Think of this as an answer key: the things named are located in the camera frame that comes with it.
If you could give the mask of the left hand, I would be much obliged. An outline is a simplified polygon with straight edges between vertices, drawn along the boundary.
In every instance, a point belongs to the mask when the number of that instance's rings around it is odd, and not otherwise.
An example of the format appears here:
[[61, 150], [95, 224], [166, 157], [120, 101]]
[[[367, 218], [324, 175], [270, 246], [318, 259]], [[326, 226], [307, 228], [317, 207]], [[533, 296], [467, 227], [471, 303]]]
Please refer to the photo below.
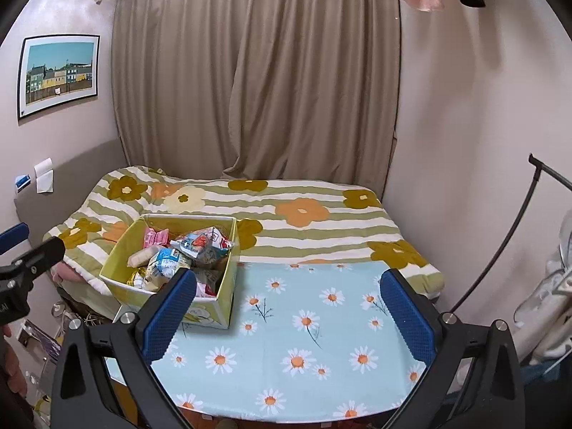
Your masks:
[[10, 344], [6, 344], [3, 359], [9, 389], [12, 393], [25, 398], [27, 395], [26, 379], [19, 367], [19, 358]]

